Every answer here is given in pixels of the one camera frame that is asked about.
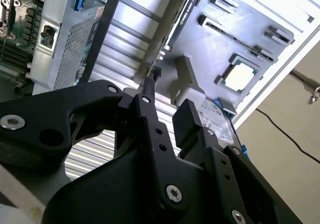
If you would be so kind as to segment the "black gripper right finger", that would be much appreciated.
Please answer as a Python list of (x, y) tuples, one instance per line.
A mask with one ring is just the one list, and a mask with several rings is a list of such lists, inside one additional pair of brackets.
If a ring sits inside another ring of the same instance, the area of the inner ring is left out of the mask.
[(299, 218), (234, 145), (222, 147), (185, 100), (172, 118), (189, 202), (184, 224), (297, 224)]

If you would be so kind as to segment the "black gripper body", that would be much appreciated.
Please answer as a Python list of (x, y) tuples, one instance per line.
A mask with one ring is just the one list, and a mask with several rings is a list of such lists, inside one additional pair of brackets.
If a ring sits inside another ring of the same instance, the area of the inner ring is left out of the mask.
[(214, 171), (226, 162), (206, 147), (194, 163), (172, 148), (135, 149), (61, 188), (44, 224), (203, 224), (219, 209)]

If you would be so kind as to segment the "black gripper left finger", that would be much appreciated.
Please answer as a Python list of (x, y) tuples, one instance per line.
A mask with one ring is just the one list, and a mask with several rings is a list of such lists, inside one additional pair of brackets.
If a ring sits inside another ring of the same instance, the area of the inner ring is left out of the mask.
[(172, 148), (154, 101), (146, 77), (134, 96), (101, 80), (2, 103), (0, 193), (15, 206), (46, 206), (67, 185), (62, 166), (72, 146), (104, 130), (115, 132), (115, 158)]

